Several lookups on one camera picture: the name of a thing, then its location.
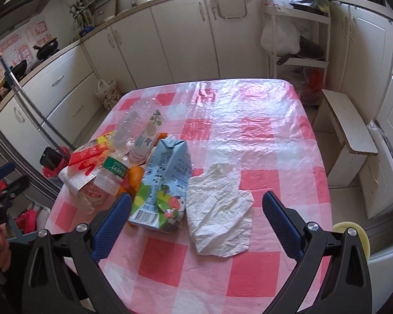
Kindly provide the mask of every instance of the metal screw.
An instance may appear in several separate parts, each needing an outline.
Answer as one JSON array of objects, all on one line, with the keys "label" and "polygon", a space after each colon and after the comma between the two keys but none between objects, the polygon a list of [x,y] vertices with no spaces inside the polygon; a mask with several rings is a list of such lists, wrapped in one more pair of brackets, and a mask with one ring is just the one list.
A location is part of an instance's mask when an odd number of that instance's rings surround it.
[{"label": "metal screw", "polygon": [[85,232],[88,229],[88,225],[86,223],[80,223],[78,226],[76,226],[76,230],[78,232]]},{"label": "metal screw", "polygon": [[316,232],[319,230],[319,224],[314,223],[314,222],[308,222],[307,223],[307,228],[313,232]]},{"label": "metal screw", "polygon": [[354,228],[348,228],[348,234],[351,236],[356,236],[357,231]]},{"label": "metal screw", "polygon": [[46,229],[42,229],[38,232],[39,237],[45,237],[48,234],[48,231]]}]

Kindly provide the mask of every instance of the barcode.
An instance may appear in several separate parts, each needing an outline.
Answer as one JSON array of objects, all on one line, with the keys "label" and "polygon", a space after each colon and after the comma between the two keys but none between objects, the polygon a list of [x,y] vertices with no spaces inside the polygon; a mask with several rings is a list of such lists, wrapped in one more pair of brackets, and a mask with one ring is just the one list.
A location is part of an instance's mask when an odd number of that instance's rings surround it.
[{"label": "barcode", "polygon": [[138,209],[133,215],[132,220],[134,222],[146,224],[149,226],[157,226],[159,221],[159,214],[150,213],[148,211]]}]

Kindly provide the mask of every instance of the cabinet handle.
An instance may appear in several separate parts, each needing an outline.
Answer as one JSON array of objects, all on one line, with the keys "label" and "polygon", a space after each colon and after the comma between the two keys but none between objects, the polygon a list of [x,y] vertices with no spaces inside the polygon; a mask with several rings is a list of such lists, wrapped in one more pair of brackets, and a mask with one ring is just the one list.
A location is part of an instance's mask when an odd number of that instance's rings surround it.
[{"label": "cabinet handle", "polygon": [[58,83],[59,83],[63,78],[64,78],[64,74],[63,74],[61,77],[59,77],[59,78],[55,81],[55,83],[53,83],[51,86],[58,85]]},{"label": "cabinet handle", "polygon": [[350,23],[350,39],[351,41],[354,41],[354,28],[352,27],[353,24],[357,24],[357,19],[355,16],[352,17],[352,22]]},{"label": "cabinet handle", "polygon": [[346,26],[345,21],[346,21],[346,19],[347,19],[347,16],[344,15],[342,18],[342,34],[344,35],[345,39],[347,38],[347,35],[345,34],[345,26]]},{"label": "cabinet handle", "polygon": [[111,45],[112,48],[115,48],[115,45],[112,43],[111,35],[109,33],[108,33],[108,42],[109,42],[109,45]]},{"label": "cabinet handle", "polygon": [[370,165],[370,164],[368,165],[368,170],[370,171],[371,178],[374,180],[374,182],[375,182],[376,185],[378,186],[378,180],[374,177],[373,169],[371,168],[371,165]]},{"label": "cabinet handle", "polygon": [[121,36],[119,35],[118,31],[115,30],[115,39],[118,42],[118,44],[122,45],[122,40],[121,40]]},{"label": "cabinet handle", "polygon": [[214,20],[217,20],[217,17],[215,16],[215,7],[212,7],[211,10],[212,10],[212,14],[214,16]]},{"label": "cabinet handle", "polygon": [[20,113],[20,111],[16,108],[16,106],[14,107],[15,110],[15,114],[19,115],[19,117],[22,118],[22,122],[25,122],[25,118],[23,117],[22,113]]},{"label": "cabinet handle", "polygon": [[202,8],[202,3],[201,2],[199,2],[199,13],[201,14],[202,21],[205,22],[205,13],[204,13],[204,9]]},{"label": "cabinet handle", "polygon": [[84,106],[84,105],[82,105],[82,106],[81,106],[76,112],[74,112],[71,116],[72,116],[72,117],[75,117],[76,114],[78,114],[78,113],[82,110],[83,106]]}]

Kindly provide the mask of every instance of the plastic table cover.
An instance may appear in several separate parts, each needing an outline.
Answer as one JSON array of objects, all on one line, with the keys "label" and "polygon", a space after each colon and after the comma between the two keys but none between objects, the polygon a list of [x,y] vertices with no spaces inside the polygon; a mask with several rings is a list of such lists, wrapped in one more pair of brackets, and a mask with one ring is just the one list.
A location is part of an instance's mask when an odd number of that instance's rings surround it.
[{"label": "plastic table cover", "polygon": [[[165,132],[188,141],[193,175],[216,161],[230,161],[240,171],[240,189],[254,196],[249,250],[230,258],[199,256],[186,221],[173,234],[126,225],[101,269],[139,314],[262,313],[296,265],[262,212],[263,194],[273,190],[305,221],[325,230],[332,225],[323,162],[294,88],[283,80],[229,79],[134,90],[93,138],[114,129],[142,97],[162,105],[169,117]],[[90,220],[64,186],[46,228],[67,232]],[[302,308],[313,303],[326,266],[323,262]]]}]

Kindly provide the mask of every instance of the dish rack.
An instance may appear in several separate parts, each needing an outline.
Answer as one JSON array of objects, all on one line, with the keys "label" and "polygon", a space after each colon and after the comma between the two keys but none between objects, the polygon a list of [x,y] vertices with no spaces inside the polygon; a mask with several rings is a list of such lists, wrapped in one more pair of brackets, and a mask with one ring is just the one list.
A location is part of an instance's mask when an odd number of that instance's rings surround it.
[{"label": "dish rack", "polygon": [[272,27],[273,27],[273,43],[274,43],[274,52],[268,53],[269,56],[269,72],[273,72],[273,78],[277,78],[277,61],[280,59],[277,56],[277,40],[276,40],[276,16],[289,16],[291,18],[299,18],[304,20],[310,20],[317,22],[319,24],[327,25],[326,29],[326,50],[325,52],[325,60],[310,60],[310,59],[302,59],[302,58],[289,58],[284,65],[294,65],[294,66],[309,66],[309,67],[318,67],[324,69],[323,73],[323,86],[326,80],[327,67],[329,64],[329,47],[330,47],[330,26],[331,26],[331,16],[330,12],[327,15],[319,15],[315,13],[306,12],[298,9],[287,9],[285,12],[278,10],[275,6],[262,6],[262,11],[264,14],[271,15]]}]

